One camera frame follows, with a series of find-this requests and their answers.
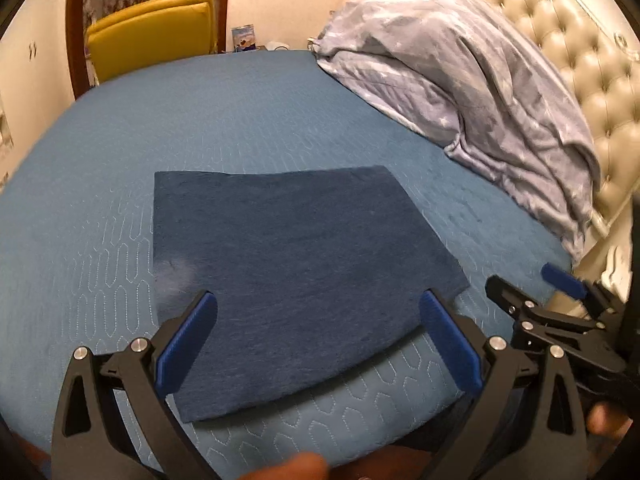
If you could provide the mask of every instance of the crumpled blanket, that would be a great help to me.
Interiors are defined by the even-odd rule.
[[[351,0],[312,49],[323,70],[501,187],[580,258],[600,185],[589,127],[558,70],[484,0]]]

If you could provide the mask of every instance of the blue mattress cover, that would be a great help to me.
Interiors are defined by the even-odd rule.
[[[308,52],[205,56],[154,66],[85,94],[0,196],[0,411],[48,449],[71,352],[123,349],[158,327],[152,290],[154,172],[277,173],[381,164],[459,259],[456,300],[487,335],[511,323],[484,296],[497,273],[534,297],[540,267],[570,261],[501,190],[379,113]],[[298,450],[343,463],[421,425],[457,396],[420,330],[309,390],[185,426],[224,479]],[[155,464],[126,397],[124,419]]]

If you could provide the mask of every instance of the yellow chair backrest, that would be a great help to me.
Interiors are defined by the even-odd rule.
[[[149,0],[105,16],[86,30],[100,82],[145,66],[217,49],[214,0]]]

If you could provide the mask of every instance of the folded dark blue fabric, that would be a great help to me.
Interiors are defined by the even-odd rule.
[[[371,357],[420,323],[430,287],[468,281],[382,166],[282,174],[156,173],[160,322],[200,288],[218,323],[175,394],[183,422],[278,399]]]

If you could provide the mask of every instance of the cream leather headboard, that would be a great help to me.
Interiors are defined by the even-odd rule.
[[[610,224],[640,184],[640,63],[576,0],[486,1],[540,46],[573,89],[602,167],[594,208]]]

